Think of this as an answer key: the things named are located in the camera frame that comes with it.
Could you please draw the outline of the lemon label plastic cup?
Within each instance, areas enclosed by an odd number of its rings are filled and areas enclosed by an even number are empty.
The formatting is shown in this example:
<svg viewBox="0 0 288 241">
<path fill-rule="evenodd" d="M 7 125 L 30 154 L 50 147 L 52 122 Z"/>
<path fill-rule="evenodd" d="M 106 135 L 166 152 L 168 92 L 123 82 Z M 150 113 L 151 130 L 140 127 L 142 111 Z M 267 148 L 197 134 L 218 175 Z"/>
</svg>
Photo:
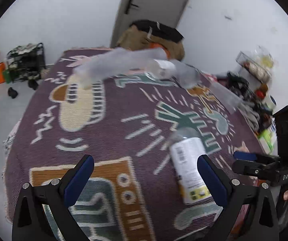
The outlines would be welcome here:
<svg viewBox="0 0 288 241">
<path fill-rule="evenodd" d="M 169 138 L 169 153 L 185 205 L 193 205 L 211 196 L 198 172 L 198 158 L 205 154 L 204 145 L 195 129 L 184 127 Z"/>
</svg>

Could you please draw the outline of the frosted cup far right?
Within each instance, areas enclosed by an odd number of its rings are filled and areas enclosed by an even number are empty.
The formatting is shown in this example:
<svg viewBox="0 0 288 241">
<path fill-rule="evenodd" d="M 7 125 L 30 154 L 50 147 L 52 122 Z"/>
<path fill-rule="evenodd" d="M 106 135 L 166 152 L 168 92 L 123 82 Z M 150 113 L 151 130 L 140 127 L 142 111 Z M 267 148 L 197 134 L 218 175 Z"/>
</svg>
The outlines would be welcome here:
<svg viewBox="0 0 288 241">
<path fill-rule="evenodd" d="M 233 114 L 235 111 L 237 111 L 237 108 L 242 102 L 242 99 L 239 98 L 236 94 L 218 82 L 211 82 L 209 89 L 230 114 Z"/>
</svg>

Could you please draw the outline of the frosted cup centre open mouth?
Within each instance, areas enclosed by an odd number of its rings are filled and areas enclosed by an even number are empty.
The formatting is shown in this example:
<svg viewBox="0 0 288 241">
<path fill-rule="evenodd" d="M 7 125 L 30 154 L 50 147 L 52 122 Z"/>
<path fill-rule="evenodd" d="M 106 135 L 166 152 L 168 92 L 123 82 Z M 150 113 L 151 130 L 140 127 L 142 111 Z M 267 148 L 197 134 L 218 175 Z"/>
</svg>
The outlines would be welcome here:
<svg viewBox="0 0 288 241">
<path fill-rule="evenodd" d="M 171 63 L 175 66 L 173 80 L 181 88 L 192 89 L 200 82 L 200 73 L 195 67 L 175 59 L 172 59 Z"/>
</svg>

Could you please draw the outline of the long frosted cup back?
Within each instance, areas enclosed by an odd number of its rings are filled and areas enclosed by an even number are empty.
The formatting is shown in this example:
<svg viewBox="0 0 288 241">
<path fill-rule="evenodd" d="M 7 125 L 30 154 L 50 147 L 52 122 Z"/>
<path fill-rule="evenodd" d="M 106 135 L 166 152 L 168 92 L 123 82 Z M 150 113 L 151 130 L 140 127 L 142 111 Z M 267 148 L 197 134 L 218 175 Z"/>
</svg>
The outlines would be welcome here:
<svg viewBox="0 0 288 241">
<path fill-rule="evenodd" d="M 96 82 L 126 74 L 130 70 L 143 70 L 150 63 L 167 59 L 163 48 L 130 51 L 119 47 L 75 67 L 73 75 L 83 89 L 88 89 Z"/>
</svg>

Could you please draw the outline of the clear cup white label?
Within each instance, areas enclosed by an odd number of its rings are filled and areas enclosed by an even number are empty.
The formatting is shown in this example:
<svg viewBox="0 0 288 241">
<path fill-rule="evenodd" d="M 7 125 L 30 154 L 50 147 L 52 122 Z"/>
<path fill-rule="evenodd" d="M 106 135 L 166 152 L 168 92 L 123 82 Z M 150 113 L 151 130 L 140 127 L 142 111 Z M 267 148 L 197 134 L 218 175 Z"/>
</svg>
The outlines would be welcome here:
<svg viewBox="0 0 288 241">
<path fill-rule="evenodd" d="M 145 73 L 153 80 L 167 80 L 176 74 L 176 67 L 168 60 L 151 59 L 145 67 Z"/>
</svg>

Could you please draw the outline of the green tissue box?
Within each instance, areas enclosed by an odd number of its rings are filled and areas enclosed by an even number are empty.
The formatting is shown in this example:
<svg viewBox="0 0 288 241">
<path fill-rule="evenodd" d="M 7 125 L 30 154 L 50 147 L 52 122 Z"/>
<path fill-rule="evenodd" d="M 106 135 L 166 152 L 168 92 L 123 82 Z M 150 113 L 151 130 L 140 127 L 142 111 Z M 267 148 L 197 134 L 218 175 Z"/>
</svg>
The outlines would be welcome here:
<svg viewBox="0 0 288 241">
<path fill-rule="evenodd" d="M 258 140 L 266 154 L 272 154 L 277 141 L 276 131 L 268 128 L 258 135 Z"/>
</svg>

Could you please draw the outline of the white tape roll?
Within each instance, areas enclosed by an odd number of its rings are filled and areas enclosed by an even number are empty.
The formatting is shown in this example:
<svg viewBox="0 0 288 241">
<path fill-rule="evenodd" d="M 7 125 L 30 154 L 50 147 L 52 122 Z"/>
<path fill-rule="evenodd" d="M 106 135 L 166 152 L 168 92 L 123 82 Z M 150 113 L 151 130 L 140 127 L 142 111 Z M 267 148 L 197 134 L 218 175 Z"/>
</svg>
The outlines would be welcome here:
<svg viewBox="0 0 288 241">
<path fill-rule="evenodd" d="M 268 95 L 265 98 L 265 105 L 267 106 L 268 109 L 274 110 L 277 106 L 276 100 L 272 95 Z"/>
</svg>

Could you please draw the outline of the brown plush toy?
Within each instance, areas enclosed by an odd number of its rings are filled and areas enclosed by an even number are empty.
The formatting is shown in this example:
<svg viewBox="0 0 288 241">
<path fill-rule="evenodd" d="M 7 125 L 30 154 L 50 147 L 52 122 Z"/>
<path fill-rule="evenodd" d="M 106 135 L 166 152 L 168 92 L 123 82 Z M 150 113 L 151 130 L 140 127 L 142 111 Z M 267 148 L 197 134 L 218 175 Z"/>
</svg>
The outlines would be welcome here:
<svg viewBox="0 0 288 241">
<path fill-rule="evenodd" d="M 266 83 L 261 84 L 255 91 L 254 94 L 260 99 L 264 100 L 266 97 L 266 94 L 268 92 L 268 86 Z"/>
</svg>

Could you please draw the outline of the grey knitted cloth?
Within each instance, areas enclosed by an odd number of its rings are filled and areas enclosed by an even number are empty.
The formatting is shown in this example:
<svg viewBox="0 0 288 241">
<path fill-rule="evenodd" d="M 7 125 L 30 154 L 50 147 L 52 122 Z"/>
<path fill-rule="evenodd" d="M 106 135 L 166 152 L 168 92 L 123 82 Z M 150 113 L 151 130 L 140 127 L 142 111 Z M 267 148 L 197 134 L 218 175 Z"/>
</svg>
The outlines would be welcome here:
<svg viewBox="0 0 288 241">
<path fill-rule="evenodd" d="M 253 111 L 249 105 L 244 104 L 243 102 L 239 104 L 238 109 L 244 116 L 253 132 L 257 132 L 259 130 L 260 115 L 256 111 Z"/>
</svg>

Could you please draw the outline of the clear plastic bag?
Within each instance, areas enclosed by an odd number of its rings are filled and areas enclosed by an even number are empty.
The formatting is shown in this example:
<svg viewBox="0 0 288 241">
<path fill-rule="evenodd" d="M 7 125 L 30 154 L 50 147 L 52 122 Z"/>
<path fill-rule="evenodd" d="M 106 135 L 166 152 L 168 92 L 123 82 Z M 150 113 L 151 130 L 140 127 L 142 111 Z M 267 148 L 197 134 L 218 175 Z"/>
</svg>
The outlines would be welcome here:
<svg viewBox="0 0 288 241">
<path fill-rule="evenodd" d="M 262 67 L 274 67 L 274 59 L 268 49 L 264 46 L 257 46 L 257 48 L 252 52 L 252 59 Z"/>
</svg>

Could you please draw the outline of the purple patterned woven table cloth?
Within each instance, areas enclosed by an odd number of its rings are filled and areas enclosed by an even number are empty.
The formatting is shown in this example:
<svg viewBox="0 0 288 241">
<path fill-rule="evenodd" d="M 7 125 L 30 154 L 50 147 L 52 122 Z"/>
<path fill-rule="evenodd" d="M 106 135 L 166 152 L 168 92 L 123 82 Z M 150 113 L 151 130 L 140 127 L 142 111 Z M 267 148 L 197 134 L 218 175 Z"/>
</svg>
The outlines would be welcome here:
<svg viewBox="0 0 288 241">
<path fill-rule="evenodd" d="M 194 128 L 211 160 L 233 178 L 235 151 L 263 151 L 244 116 L 229 113 L 201 76 L 196 89 L 119 75 L 81 89 L 73 68 L 102 49 L 67 50 L 39 85 L 21 119 L 5 169 L 7 218 L 23 184 L 48 184 L 81 158 L 94 172 L 72 216 L 90 240 L 190 240 L 220 214 L 193 192 L 185 205 L 169 155 L 170 135 Z"/>
</svg>

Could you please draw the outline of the black slipper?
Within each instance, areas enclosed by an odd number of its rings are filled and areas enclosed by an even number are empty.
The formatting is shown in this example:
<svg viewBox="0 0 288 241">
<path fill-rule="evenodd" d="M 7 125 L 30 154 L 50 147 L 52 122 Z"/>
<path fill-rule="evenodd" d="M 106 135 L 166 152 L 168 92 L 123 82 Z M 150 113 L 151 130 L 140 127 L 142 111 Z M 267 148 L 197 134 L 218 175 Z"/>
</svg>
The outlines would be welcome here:
<svg viewBox="0 0 288 241">
<path fill-rule="evenodd" d="M 15 99 L 18 96 L 18 92 L 15 89 L 13 89 L 12 87 L 9 87 L 7 94 L 12 99 Z"/>
</svg>

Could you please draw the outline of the black shoe rack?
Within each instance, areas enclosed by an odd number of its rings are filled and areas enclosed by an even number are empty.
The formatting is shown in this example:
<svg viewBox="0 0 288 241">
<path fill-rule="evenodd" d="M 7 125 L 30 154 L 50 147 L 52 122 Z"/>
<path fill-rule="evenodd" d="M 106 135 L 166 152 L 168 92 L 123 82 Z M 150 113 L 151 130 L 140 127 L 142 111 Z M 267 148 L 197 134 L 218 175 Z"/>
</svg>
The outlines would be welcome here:
<svg viewBox="0 0 288 241">
<path fill-rule="evenodd" d="M 43 43 L 15 47 L 7 53 L 6 65 L 13 83 L 40 80 L 41 70 L 45 69 Z"/>
</svg>

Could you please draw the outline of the brown jacket on chair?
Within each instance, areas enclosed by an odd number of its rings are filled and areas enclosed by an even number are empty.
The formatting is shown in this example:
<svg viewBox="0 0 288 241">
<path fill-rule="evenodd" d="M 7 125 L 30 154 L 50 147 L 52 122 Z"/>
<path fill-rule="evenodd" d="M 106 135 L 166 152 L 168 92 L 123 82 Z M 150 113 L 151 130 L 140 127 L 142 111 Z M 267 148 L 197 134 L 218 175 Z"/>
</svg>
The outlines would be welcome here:
<svg viewBox="0 0 288 241">
<path fill-rule="evenodd" d="M 163 48 L 168 59 L 182 61 L 185 50 L 182 42 L 173 42 L 148 33 L 140 31 L 136 26 L 129 27 L 119 37 L 116 47 L 122 47 L 131 51 L 146 50 L 151 48 Z"/>
</svg>

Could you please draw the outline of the orange chair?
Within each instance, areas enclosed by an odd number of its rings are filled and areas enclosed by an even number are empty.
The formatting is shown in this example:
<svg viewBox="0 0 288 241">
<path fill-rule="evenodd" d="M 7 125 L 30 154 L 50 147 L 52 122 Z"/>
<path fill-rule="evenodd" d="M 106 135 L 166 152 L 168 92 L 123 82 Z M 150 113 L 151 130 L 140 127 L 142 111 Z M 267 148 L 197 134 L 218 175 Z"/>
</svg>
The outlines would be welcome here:
<svg viewBox="0 0 288 241">
<path fill-rule="evenodd" d="M 163 49 L 167 58 L 170 58 L 171 54 L 169 52 L 169 50 L 167 48 L 165 48 L 165 46 L 163 46 L 162 44 L 159 44 L 159 43 L 156 43 L 156 42 L 151 42 L 149 44 L 149 48 L 150 49 L 155 49 L 155 48 L 160 48 L 160 49 Z"/>
</svg>

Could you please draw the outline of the black garment on chair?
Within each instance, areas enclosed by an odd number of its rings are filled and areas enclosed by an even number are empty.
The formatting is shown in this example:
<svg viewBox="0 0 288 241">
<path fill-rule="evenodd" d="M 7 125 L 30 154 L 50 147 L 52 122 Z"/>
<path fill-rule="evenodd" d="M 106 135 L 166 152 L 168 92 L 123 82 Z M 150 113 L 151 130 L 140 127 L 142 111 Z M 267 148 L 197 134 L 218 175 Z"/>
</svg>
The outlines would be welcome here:
<svg viewBox="0 0 288 241">
<path fill-rule="evenodd" d="M 155 37 L 178 43 L 183 40 L 183 36 L 177 29 L 150 20 L 137 20 L 132 22 L 129 27 L 135 26 L 139 31 L 146 32 Z"/>
</svg>

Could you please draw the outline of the grey entrance door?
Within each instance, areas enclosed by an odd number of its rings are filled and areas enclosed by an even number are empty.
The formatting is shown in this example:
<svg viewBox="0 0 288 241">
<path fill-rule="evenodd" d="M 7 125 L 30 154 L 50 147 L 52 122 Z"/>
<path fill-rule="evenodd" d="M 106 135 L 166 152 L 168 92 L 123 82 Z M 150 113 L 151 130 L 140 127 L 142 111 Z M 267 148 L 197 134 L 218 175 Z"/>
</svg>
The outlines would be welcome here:
<svg viewBox="0 0 288 241">
<path fill-rule="evenodd" d="M 120 0 L 110 46 L 114 47 L 121 34 L 136 20 L 151 20 L 169 27 L 177 27 L 188 0 L 133 0 L 139 6 L 124 14 L 128 0 Z"/>
</svg>

